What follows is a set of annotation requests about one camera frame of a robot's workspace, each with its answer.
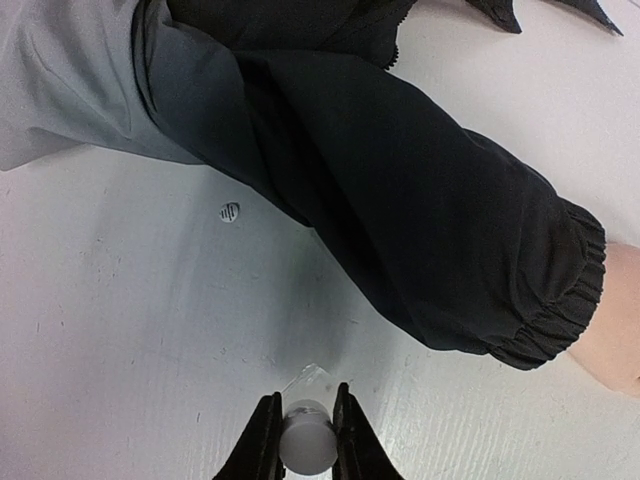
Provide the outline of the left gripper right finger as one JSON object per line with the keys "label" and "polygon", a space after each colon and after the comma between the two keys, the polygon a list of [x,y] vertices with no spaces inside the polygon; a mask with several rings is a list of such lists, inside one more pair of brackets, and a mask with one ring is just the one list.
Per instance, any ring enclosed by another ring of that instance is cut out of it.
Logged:
{"label": "left gripper right finger", "polygon": [[333,408],[338,458],[333,480],[402,480],[349,385],[339,385]]}

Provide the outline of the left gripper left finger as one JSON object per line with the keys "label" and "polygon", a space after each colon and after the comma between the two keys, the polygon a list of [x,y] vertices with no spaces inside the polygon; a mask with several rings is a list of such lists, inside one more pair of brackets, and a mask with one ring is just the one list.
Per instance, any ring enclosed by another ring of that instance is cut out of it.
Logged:
{"label": "left gripper left finger", "polygon": [[282,480],[285,477],[279,456],[282,429],[281,393],[263,396],[213,480]]}

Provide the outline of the white nail polish cap brush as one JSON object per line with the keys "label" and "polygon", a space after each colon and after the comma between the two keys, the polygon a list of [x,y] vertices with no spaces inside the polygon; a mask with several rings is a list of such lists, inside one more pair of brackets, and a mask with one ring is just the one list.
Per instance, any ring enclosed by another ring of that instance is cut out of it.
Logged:
{"label": "white nail polish cap brush", "polygon": [[310,399],[292,403],[283,417],[279,457],[296,474],[315,476],[337,461],[337,437],[325,407]]}

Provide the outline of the clear nail polish bottle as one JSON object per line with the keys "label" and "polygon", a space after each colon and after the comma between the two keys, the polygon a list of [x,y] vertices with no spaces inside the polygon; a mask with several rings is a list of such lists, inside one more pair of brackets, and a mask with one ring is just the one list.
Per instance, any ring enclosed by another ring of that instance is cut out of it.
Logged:
{"label": "clear nail polish bottle", "polygon": [[282,391],[285,404],[302,400],[313,400],[325,407],[333,405],[336,396],[337,380],[321,366],[312,363],[289,382]]}

